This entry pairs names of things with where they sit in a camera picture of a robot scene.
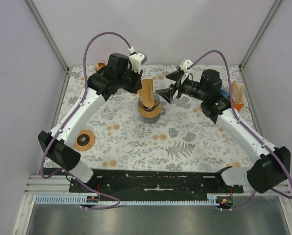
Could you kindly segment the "brown paper coffee filter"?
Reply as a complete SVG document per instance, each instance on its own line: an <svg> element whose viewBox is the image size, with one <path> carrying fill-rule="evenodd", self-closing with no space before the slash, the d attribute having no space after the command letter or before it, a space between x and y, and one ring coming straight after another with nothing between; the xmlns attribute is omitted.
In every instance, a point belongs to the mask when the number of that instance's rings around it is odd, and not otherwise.
<svg viewBox="0 0 292 235"><path fill-rule="evenodd" d="M141 80L142 88L138 90L139 97L144 106L152 108L155 105L153 96L153 80L143 79Z"/></svg>

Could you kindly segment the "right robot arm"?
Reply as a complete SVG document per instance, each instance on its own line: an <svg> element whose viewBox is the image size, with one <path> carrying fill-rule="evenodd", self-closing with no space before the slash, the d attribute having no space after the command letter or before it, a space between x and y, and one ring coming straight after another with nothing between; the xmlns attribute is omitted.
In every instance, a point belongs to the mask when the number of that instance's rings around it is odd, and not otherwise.
<svg viewBox="0 0 292 235"><path fill-rule="evenodd" d="M260 136L239 115L230 101L221 94L222 80L216 70L204 70L200 81L182 80L183 71L177 70L166 78L174 83L156 93L168 103L182 95L200 100L206 117L223 128L247 153L253 166L242 169L226 169L213 182L218 192L226 192L231 186L246 183L258 193L275 190L275 186L288 179L291 153L285 147L276 147Z"/></svg>

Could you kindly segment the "orange coffee filter box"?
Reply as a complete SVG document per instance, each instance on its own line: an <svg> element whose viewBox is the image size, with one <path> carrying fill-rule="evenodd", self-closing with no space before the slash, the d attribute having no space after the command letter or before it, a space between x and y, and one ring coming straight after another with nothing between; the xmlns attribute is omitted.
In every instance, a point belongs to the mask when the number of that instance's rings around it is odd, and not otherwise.
<svg viewBox="0 0 292 235"><path fill-rule="evenodd" d="M232 98L234 108L239 112L246 104L246 94L244 84L240 82L232 82Z"/></svg>

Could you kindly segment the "glass coffee server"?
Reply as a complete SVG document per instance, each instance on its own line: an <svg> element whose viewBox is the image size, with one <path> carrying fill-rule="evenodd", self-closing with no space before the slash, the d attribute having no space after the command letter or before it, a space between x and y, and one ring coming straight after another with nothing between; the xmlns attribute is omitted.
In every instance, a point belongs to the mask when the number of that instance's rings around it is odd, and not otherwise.
<svg viewBox="0 0 292 235"><path fill-rule="evenodd" d="M156 123L159 120L160 115L164 115L166 110L161 105L159 105L157 108L150 112L138 107L138 112L143 122Z"/></svg>

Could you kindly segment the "clear glass dripper cone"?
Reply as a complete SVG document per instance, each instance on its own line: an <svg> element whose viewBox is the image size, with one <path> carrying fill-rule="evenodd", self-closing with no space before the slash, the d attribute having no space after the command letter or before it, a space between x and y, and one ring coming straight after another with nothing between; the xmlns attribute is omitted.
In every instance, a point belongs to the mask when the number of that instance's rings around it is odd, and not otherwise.
<svg viewBox="0 0 292 235"><path fill-rule="evenodd" d="M155 108L157 108L160 105L160 97L159 97L159 95L156 94L156 93L154 93L153 95L154 95L154 106L153 107L146 107L143 104L143 102L142 102L140 97L138 98L138 106L140 108L142 108L143 110L146 110L148 112L153 111Z"/></svg>

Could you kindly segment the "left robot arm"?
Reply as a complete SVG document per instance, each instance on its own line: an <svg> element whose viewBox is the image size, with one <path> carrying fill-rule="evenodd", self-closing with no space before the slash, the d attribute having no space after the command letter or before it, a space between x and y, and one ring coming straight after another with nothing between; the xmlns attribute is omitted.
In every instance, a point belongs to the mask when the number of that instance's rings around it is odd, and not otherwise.
<svg viewBox="0 0 292 235"><path fill-rule="evenodd" d="M80 180L86 192L97 188L94 172L81 160L73 145L93 113L119 89L131 94L141 89L142 64L147 56L135 52L130 56L112 53L108 63L87 80L87 87L65 117L48 133L41 131L38 141L44 155Z"/></svg>

